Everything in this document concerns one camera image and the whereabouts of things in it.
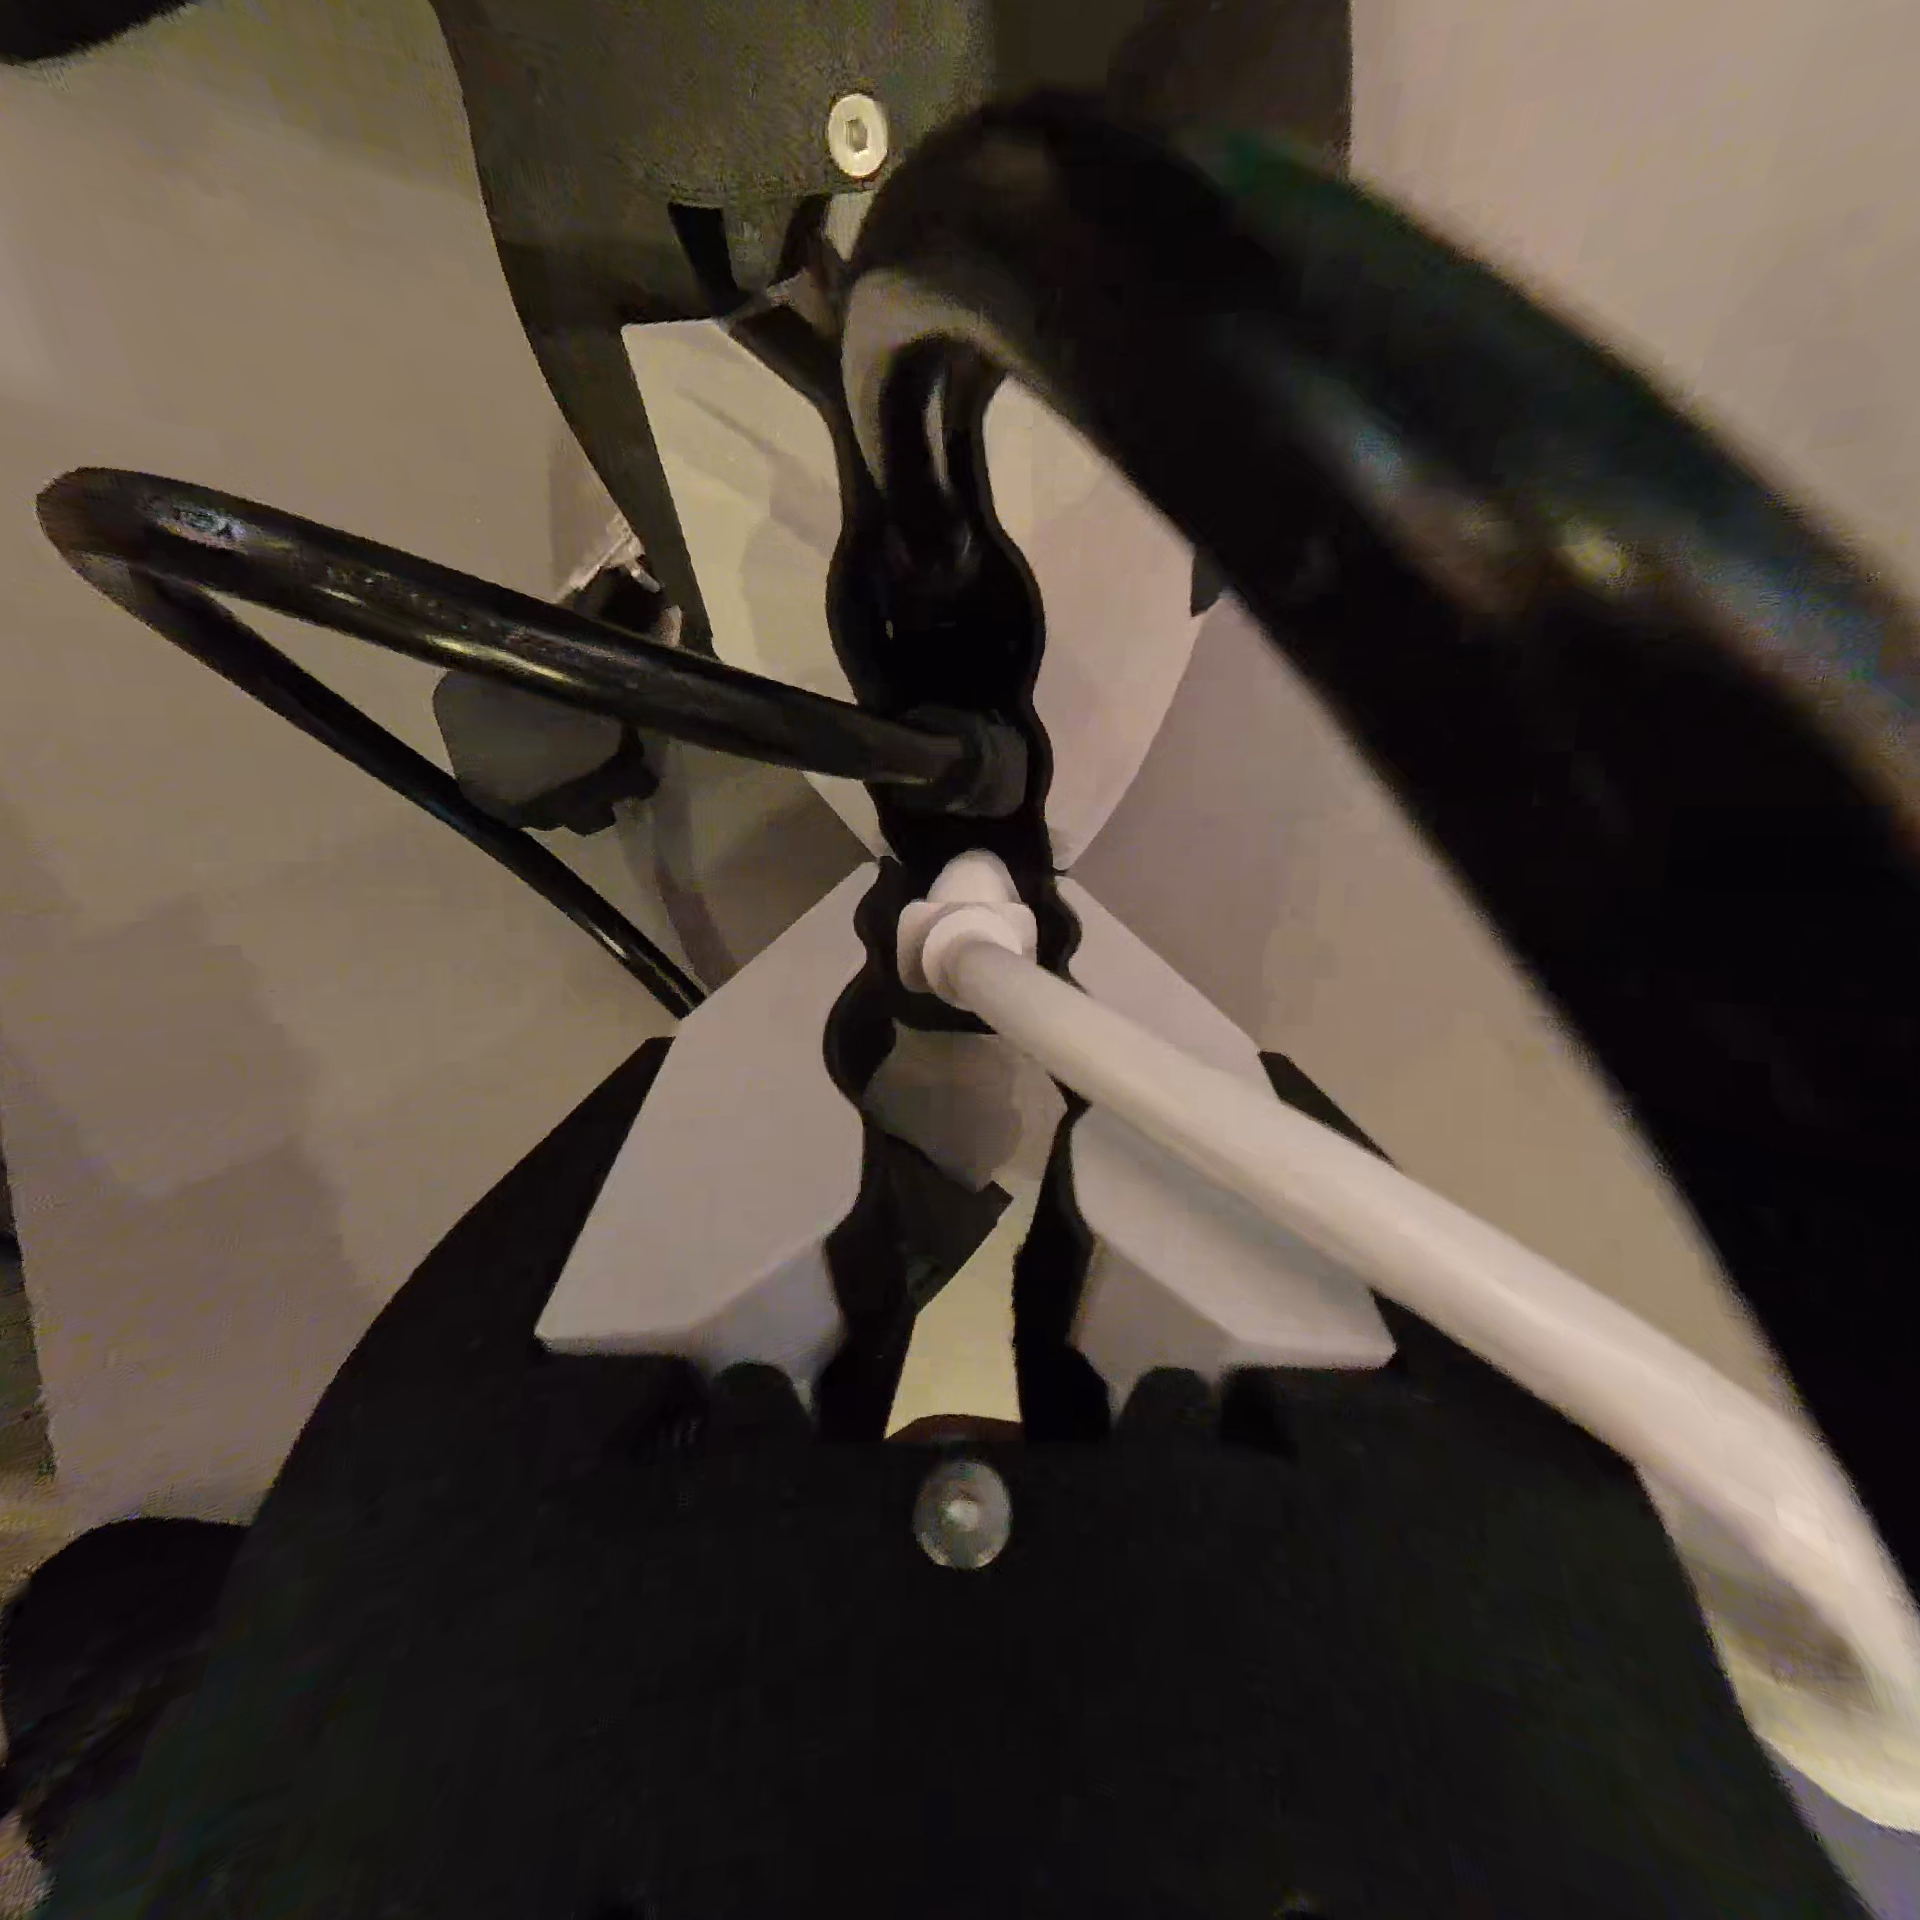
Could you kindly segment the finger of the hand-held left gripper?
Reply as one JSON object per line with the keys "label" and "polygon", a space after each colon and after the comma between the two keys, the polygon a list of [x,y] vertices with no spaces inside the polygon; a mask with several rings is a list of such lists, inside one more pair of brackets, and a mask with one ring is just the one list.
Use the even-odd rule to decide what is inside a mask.
{"label": "finger of the hand-held left gripper", "polygon": [[827,573],[840,493],[827,423],[711,320],[626,326],[720,662],[839,703]]}
{"label": "finger of the hand-held left gripper", "polygon": [[1193,546],[1016,381],[983,420],[992,504],[1039,593],[1030,703],[1050,760],[1050,868],[1066,872],[1133,783],[1184,678]]}

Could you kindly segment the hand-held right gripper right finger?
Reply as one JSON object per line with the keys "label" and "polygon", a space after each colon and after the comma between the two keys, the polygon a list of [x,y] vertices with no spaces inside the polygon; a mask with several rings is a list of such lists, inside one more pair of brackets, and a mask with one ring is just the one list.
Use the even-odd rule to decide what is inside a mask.
{"label": "hand-held right gripper right finger", "polygon": [[[1066,974],[1166,1045],[1278,1095],[1254,1040],[1077,879],[1061,882],[1078,926]],[[1374,1370],[1390,1330],[1374,1293],[1293,1231],[1203,1183],[1110,1111],[1088,1105],[1065,1133],[1072,1205],[1089,1234],[1070,1343],[1119,1408],[1154,1368],[1208,1382],[1250,1367]]]}

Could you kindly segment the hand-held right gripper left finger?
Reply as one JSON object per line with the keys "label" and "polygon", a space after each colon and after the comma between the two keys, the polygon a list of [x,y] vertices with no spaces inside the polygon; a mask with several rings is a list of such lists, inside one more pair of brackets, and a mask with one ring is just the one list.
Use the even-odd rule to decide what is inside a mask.
{"label": "hand-held right gripper left finger", "polygon": [[678,1023],[537,1316],[547,1352],[760,1361],[848,1404],[895,1368],[883,1186],[827,1052],[879,874],[855,868]]}

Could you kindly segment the black power strip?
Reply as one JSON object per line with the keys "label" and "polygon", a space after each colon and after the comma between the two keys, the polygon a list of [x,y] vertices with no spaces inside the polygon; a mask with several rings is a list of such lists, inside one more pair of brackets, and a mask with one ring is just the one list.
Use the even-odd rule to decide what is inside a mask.
{"label": "black power strip", "polygon": [[1035,692],[1047,621],[1039,585],[992,509],[965,520],[957,568],[937,573],[912,560],[895,518],[869,481],[842,506],[825,590],[827,633],[855,703],[887,717],[942,717],[965,730],[992,724],[1024,751],[1015,810],[968,817],[939,810],[895,785],[869,783],[879,821],[879,879],[855,924],[875,954],[891,1017],[926,1031],[979,1033],[983,1021],[930,993],[904,992],[895,970],[901,908],[920,895],[944,864],[987,850],[1035,911],[1039,962],[1063,970],[1078,943],[1048,840],[1053,749]]}

